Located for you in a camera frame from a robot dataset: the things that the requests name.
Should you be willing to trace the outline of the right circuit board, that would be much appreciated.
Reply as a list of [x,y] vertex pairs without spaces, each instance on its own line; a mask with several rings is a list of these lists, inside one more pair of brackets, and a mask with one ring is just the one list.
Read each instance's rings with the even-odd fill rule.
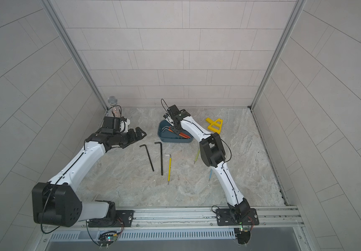
[[251,231],[244,228],[234,228],[236,240],[239,245],[246,245],[251,239]]

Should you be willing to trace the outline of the circuit board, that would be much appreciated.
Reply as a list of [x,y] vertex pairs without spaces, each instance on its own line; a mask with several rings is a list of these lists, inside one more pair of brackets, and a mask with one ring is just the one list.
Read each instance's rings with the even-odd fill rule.
[[109,246],[118,239],[118,233],[116,231],[108,231],[99,235],[98,244],[101,247],[109,248]]
[[239,245],[246,245],[251,239],[251,231],[244,228],[234,228],[236,240]]

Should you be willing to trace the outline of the teal plastic storage box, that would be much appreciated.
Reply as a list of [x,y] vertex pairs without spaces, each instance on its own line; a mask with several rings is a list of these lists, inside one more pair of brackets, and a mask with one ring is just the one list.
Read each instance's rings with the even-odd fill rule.
[[160,140],[162,142],[166,142],[166,143],[191,143],[193,141],[193,136],[186,132],[183,131],[183,134],[188,136],[187,138],[184,138],[182,136],[176,135],[175,133],[171,132],[168,130],[168,128],[171,126],[171,124],[169,122],[167,122],[166,120],[162,120],[159,123],[159,127],[157,130],[157,135],[160,138]]

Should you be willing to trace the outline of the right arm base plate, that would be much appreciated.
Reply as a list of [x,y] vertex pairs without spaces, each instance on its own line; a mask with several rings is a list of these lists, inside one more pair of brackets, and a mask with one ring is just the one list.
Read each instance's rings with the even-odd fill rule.
[[259,225],[258,214],[251,208],[245,215],[237,214],[233,209],[216,209],[217,224],[219,226],[256,226]]

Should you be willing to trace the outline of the left circuit board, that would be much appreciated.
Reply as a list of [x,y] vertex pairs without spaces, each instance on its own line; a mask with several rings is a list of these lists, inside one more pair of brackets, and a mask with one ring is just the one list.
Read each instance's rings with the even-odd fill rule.
[[108,231],[99,235],[98,244],[101,247],[109,248],[109,246],[118,239],[118,233],[116,231]]

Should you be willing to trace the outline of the aluminium front rail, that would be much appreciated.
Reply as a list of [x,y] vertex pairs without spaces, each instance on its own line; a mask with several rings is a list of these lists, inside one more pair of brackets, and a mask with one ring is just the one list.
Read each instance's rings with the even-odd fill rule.
[[[303,227],[304,220],[296,206],[255,206],[259,224],[257,228]],[[133,210],[132,223],[124,227],[130,230],[157,229],[221,229],[214,213],[217,207],[119,207],[118,210]]]

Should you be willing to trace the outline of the glass-top tube on black stand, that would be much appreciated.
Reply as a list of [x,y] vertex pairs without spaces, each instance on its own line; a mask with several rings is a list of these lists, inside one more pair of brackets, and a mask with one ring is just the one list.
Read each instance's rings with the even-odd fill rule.
[[114,117],[121,117],[121,106],[118,105],[118,99],[115,96],[110,96],[108,98],[108,103],[110,104],[110,111]]

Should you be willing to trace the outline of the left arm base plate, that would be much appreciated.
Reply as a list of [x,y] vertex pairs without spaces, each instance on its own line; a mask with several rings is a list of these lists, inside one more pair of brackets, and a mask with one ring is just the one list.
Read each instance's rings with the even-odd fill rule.
[[89,228],[119,228],[131,227],[134,216],[134,210],[116,210],[114,214],[108,215],[102,219],[91,219],[88,221]]

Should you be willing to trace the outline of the red handled hex key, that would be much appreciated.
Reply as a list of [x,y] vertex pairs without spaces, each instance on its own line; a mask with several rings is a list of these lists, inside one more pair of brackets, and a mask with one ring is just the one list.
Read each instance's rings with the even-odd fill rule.
[[163,132],[163,131],[169,131],[169,132],[171,132],[172,134],[175,134],[175,135],[177,135],[177,136],[180,136],[180,137],[182,137],[182,138],[184,138],[184,139],[190,139],[190,138],[191,138],[190,136],[186,135],[185,133],[182,133],[182,132],[180,132],[180,131],[178,131],[178,130],[172,129],[172,127],[169,127],[169,126],[163,127],[162,132]]

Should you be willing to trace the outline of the long black hex key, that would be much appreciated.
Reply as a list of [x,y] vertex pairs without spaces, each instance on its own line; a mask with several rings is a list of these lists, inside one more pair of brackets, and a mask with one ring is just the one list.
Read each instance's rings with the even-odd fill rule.
[[150,166],[151,166],[151,169],[152,169],[152,171],[154,172],[154,171],[155,171],[155,170],[154,170],[154,166],[153,166],[152,159],[151,159],[151,156],[150,156],[149,149],[148,149],[147,145],[146,145],[146,144],[142,144],[142,145],[140,145],[139,147],[144,147],[144,148],[145,148],[146,153],[147,153],[147,156],[148,156],[148,160],[149,160],[149,163],[150,163]]

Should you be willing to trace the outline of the yellow handled hex key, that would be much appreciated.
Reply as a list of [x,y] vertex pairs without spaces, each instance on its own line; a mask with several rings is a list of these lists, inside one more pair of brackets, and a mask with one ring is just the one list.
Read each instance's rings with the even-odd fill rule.
[[168,185],[169,185],[171,180],[172,156],[171,154],[165,154],[165,156],[169,158],[169,172],[168,172]]

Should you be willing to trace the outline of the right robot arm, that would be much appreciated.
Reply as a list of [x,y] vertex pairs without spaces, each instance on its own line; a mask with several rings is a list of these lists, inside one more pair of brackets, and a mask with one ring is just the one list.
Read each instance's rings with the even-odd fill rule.
[[164,118],[175,127],[176,132],[186,131],[199,142],[200,157],[220,181],[230,208],[230,215],[237,224],[248,216],[251,207],[238,189],[227,166],[226,151],[218,133],[212,133],[200,126],[186,110],[173,105],[166,110]]

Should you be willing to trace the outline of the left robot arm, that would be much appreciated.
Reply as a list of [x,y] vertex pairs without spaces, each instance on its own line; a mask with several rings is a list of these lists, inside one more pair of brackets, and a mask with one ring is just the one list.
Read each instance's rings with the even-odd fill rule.
[[32,189],[34,222],[71,227],[79,221],[90,220],[95,228],[118,224],[114,202],[82,202],[76,191],[85,175],[105,153],[114,148],[124,149],[146,135],[140,128],[91,134],[79,153],[57,175],[46,183],[37,183]]

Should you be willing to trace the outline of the yellow plastic triangle holder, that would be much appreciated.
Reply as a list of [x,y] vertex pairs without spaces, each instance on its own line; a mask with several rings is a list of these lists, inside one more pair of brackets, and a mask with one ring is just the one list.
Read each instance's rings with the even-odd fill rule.
[[214,121],[214,120],[211,120],[210,118],[206,118],[206,121],[209,123],[209,126],[207,127],[207,129],[209,131],[217,133],[217,134],[221,134],[222,124],[223,124],[222,119],[216,119]]

